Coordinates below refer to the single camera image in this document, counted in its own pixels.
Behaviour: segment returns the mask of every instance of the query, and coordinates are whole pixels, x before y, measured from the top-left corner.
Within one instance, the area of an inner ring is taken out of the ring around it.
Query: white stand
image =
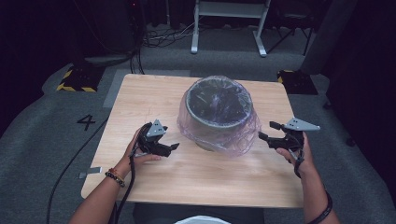
[[[264,45],[262,44],[262,27],[267,17],[268,8],[271,0],[266,0],[264,4],[245,4],[245,3],[224,3],[224,2],[205,2],[196,0],[194,11],[194,33],[192,35],[191,53],[198,52],[198,23],[199,16],[221,16],[221,17],[240,17],[260,19],[259,29],[253,31],[257,48],[262,57],[267,56]]]

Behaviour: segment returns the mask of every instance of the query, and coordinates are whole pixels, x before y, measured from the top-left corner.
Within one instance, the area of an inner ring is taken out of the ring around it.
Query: printed number
[[[84,118],[79,119],[79,120],[77,121],[77,123],[83,123],[83,124],[85,124],[85,130],[84,130],[84,131],[87,131],[87,130],[88,130],[88,127],[90,127],[90,124],[95,123],[95,121],[92,120],[92,115],[87,115],[87,116],[85,116]]]

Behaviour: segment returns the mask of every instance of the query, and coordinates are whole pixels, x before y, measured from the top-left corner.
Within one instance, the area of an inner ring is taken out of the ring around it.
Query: wooden table
[[[168,126],[160,143],[180,143],[169,158],[146,163],[137,170],[130,202],[230,205],[249,207],[302,207],[303,191],[292,166],[257,138],[248,153],[230,159],[217,152],[201,149],[184,137],[177,127],[180,100],[198,80],[195,77],[127,75],[92,167],[106,171],[123,155],[134,132],[147,122],[159,119]],[[286,123],[292,110],[286,91],[280,83],[236,80],[251,94],[261,120],[262,131],[283,137],[271,129],[269,121]],[[81,191],[83,198],[105,178],[88,175]],[[120,191],[119,199],[125,193]]]

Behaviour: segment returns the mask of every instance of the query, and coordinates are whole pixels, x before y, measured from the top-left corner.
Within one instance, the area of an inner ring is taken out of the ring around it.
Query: person's right hand
[[[299,167],[299,173],[303,174],[312,169],[316,169],[314,165],[314,160],[312,158],[311,146],[309,146],[308,137],[306,133],[303,132],[304,136],[304,161]],[[282,155],[287,161],[290,161],[293,166],[296,164],[296,160],[290,155],[290,153],[285,148],[277,148],[276,152]]]

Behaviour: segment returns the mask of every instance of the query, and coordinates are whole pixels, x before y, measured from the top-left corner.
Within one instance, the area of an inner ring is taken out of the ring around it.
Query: black cable
[[[148,35],[148,39],[153,40],[153,39],[158,39],[156,44],[147,44],[145,43],[143,46],[147,47],[147,48],[165,48],[171,44],[174,44],[177,40],[183,39],[184,37],[186,37],[187,35],[191,35],[191,29],[189,29],[189,27],[193,26],[194,23],[192,23],[191,25],[185,27],[184,29],[180,29],[177,31],[174,31],[171,34],[168,34],[168,31],[170,31],[170,29],[166,29],[165,32],[163,32],[161,35]],[[170,41],[170,43],[162,45],[162,43],[164,43],[165,41]]]
[[[126,199],[128,198],[129,193],[131,192],[132,186],[134,185],[134,178],[135,178],[134,155],[135,155],[136,150],[137,150],[137,147],[136,147],[137,141],[138,141],[137,138],[142,134],[143,131],[145,131],[145,129],[148,127],[148,125],[149,125],[149,123],[143,125],[143,127],[140,128],[140,131],[139,131],[136,139],[134,140],[134,145],[132,146],[132,152],[131,152],[131,155],[129,157],[129,161],[130,161],[130,165],[131,165],[131,182],[130,182],[130,184],[128,186],[128,189],[126,190],[126,192],[125,192],[125,194],[124,194],[124,196],[122,198],[122,201],[120,203],[119,208],[117,209],[117,214],[116,214],[116,218],[115,218],[116,219],[116,223],[115,224],[117,224],[119,222],[119,218],[120,218],[120,214],[121,214],[121,211],[122,211],[122,207],[124,206],[124,204],[126,202]]]
[[[294,141],[298,144],[297,147],[298,147],[299,155],[298,155],[297,160],[296,160],[296,162],[294,164],[294,173],[299,178],[301,178],[300,173],[298,172],[298,169],[300,168],[301,163],[303,163],[303,161],[304,161],[304,144],[300,144],[300,141],[292,134],[287,134],[287,136],[291,137],[292,139],[294,139]]]
[[[163,30],[164,30],[164,32],[162,32],[161,34],[158,33],[161,30],[148,31],[146,40],[161,38],[161,37],[164,37],[164,36],[167,36],[167,35],[176,34],[178,32],[178,31],[174,31],[172,34],[168,34],[168,31],[170,31],[171,29],[163,29]]]
[[[142,67],[142,60],[140,59],[140,49],[137,51],[137,64],[139,66],[139,71],[142,75],[145,75],[145,72],[143,71],[143,67]]]
[[[129,67],[131,68],[131,73],[134,74],[134,57],[129,60]]]
[[[93,134],[91,135],[90,138],[88,138],[88,140],[84,143],[84,145],[82,145],[82,147],[76,152],[76,154],[73,156],[73,158],[70,160],[69,163],[67,163],[67,165],[64,167],[64,169],[62,170],[61,174],[59,175],[58,179],[55,182],[55,185],[52,188],[52,192],[49,196],[49,204],[47,207],[47,224],[50,224],[50,207],[52,204],[52,198],[53,195],[55,194],[55,190],[58,187],[58,184],[61,182],[62,177],[64,176],[64,173],[67,171],[67,169],[69,168],[70,164],[74,161],[74,159],[76,158],[76,156],[81,152],[81,150],[88,145],[88,143],[95,137],[95,135],[99,132],[99,130],[105,125],[105,123],[107,122],[108,118],[106,118],[102,124],[99,126],[99,128],[97,128],[95,130],[95,132],[93,132]]]
[[[81,15],[82,19],[85,21],[85,23],[87,24],[89,30],[91,31],[93,37],[96,39],[96,41],[106,50],[112,52],[112,53],[117,53],[117,54],[123,54],[125,55],[123,58],[121,59],[116,59],[116,60],[110,60],[110,61],[106,61],[106,62],[99,62],[99,63],[95,63],[95,62],[90,62],[88,61],[88,63],[90,63],[92,66],[94,67],[108,67],[108,66],[112,66],[112,65],[116,65],[116,64],[120,64],[120,63],[124,63],[126,61],[128,61],[131,57],[134,57],[132,52],[119,52],[116,51],[114,49],[110,49],[108,48],[101,40],[100,38],[96,35],[96,33],[94,32],[94,30],[92,29],[90,23],[88,22],[87,18],[85,17],[84,13],[82,12],[81,8],[79,7],[78,3],[76,2],[76,0],[73,0],[74,5],[76,6],[79,14]]]

